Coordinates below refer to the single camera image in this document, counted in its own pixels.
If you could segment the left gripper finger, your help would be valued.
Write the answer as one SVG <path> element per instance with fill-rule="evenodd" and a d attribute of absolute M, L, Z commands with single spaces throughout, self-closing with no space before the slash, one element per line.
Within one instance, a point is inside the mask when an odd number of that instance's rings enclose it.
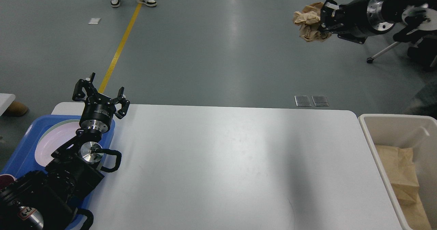
<path fill-rule="evenodd" d="M 124 87 L 120 87 L 116 98 L 110 98 L 108 100 L 108 107 L 112 116 L 118 119 L 122 119 L 127 115 L 130 101 L 126 99 L 124 95 Z"/>
<path fill-rule="evenodd" d="M 93 85 L 96 73 L 92 73 L 86 79 L 79 79 L 75 84 L 72 101 L 83 102 L 84 104 L 98 104 L 98 91 Z"/>

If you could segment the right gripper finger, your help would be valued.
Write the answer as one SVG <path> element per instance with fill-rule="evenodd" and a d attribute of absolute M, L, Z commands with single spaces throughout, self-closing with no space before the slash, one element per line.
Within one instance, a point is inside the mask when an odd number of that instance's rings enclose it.
<path fill-rule="evenodd" d="M 345 34 L 345 4 L 338 4 L 334 0 L 326 0 L 320 10 L 321 33 Z"/>
<path fill-rule="evenodd" d="M 364 44 L 365 43 L 365 36 L 360 34 L 360 33 L 342 33 L 342 34 L 337 34 L 337 37 L 339 39 L 343 39 L 349 42 L 354 42 L 357 44 Z"/>

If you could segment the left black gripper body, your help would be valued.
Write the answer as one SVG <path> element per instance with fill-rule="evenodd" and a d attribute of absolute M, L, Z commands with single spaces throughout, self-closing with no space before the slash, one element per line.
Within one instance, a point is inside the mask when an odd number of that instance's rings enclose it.
<path fill-rule="evenodd" d="M 93 129 L 106 133 L 111 129 L 116 108 L 113 104 L 108 103 L 86 103 L 79 121 L 82 129 Z"/>

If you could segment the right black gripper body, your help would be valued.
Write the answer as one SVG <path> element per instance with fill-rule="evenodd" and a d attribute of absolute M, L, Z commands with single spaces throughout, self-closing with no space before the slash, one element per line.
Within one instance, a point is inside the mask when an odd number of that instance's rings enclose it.
<path fill-rule="evenodd" d="M 360 33 L 365 39 L 391 31 L 395 24 L 382 15 L 384 0 L 353 0 L 345 7 L 346 33 Z"/>

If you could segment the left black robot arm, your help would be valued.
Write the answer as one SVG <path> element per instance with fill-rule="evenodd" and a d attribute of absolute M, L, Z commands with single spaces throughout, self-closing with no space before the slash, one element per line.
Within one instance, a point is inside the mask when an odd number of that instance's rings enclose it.
<path fill-rule="evenodd" d="M 44 171 L 30 171 L 1 189 L 2 230 L 65 230 L 77 215 L 86 218 L 82 230 L 92 227 L 92 211 L 75 201 L 92 193 L 103 173 L 119 169 L 121 152 L 99 142 L 110 131 L 113 117 L 125 117 L 130 105 L 124 87 L 110 98 L 94 87 L 94 77 L 92 73 L 75 84 L 72 100 L 84 103 L 75 136 L 51 153 Z"/>

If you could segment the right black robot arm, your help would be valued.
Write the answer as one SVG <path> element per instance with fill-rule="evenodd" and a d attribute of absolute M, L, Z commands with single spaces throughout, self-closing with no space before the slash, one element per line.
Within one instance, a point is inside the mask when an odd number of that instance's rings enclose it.
<path fill-rule="evenodd" d="M 396 24 L 406 27 L 395 36 L 398 41 L 409 33 L 436 30 L 436 0 L 353 0 L 338 4 L 326 0 L 320 11 L 321 33 L 364 44 L 370 36 L 383 35 Z"/>

